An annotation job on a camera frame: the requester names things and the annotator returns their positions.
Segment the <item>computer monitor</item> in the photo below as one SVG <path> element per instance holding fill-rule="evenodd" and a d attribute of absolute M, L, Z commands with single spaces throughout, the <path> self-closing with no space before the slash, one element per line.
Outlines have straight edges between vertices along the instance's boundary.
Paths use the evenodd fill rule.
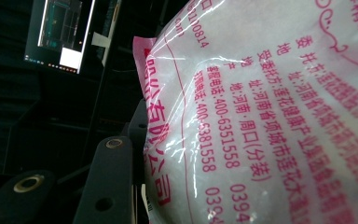
<path fill-rule="evenodd" d="M 79 74 L 95 0 L 34 0 L 24 60 Z"/>

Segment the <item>plastic bag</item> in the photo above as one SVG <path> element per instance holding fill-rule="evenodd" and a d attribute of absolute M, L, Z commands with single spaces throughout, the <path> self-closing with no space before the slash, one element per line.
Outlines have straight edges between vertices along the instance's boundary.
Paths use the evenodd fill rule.
<path fill-rule="evenodd" d="M 358 1 L 192 0 L 134 57 L 152 223 L 358 223 Z"/>

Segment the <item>metal bolt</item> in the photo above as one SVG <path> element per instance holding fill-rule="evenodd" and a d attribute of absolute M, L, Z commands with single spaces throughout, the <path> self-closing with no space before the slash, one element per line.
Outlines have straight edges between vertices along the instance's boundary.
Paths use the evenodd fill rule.
<path fill-rule="evenodd" d="M 115 148 L 115 147 L 121 146 L 121 144 L 123 144 L 123 141 L 121 141 L 120 139 L 114 138 L 114 139 L 107 141 L 106 146 L 109 148 Z"/>

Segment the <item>dark background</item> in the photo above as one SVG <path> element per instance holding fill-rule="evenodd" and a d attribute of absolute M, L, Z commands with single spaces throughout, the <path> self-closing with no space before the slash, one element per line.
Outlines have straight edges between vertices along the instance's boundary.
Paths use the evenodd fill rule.
<path fill-rule="evenodd" d="M 93 29 L 107 33 L 113 2 L 97 1 Z M 103 50 L 89 48 L 80 76 L 23 60 L 32 0 L 0 1 L 0 185 L 33 169 L 57 177 L 90 162 L 99 141 L 119 135 L 142 99 L 131 54 L 135 35 L 154 37 L 186 1 L 123 0 L 109 69 L 101 86 Z M 98 89 L 101 104 L 88 141 Z"/>

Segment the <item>crinkled plastic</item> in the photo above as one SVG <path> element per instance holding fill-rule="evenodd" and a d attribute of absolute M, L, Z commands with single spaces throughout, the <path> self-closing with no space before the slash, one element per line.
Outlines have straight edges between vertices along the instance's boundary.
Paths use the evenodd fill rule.
<path fill-rule="evenodd" d="M 358 223 L 358 0 L 191 0 L 134 56 L 152 223 Z"/>

